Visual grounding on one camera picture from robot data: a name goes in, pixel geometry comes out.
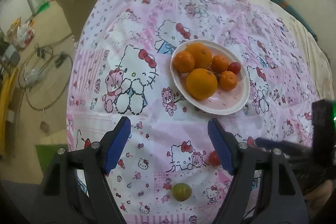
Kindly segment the person's right hand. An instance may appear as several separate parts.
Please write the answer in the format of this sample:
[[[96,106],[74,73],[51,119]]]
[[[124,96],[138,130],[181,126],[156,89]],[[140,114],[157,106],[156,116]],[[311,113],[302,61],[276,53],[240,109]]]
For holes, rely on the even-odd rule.
[[[322,210],[334,189],[334,181],[326,180],[315,190],[304,196],[310,219],[314,218]]]

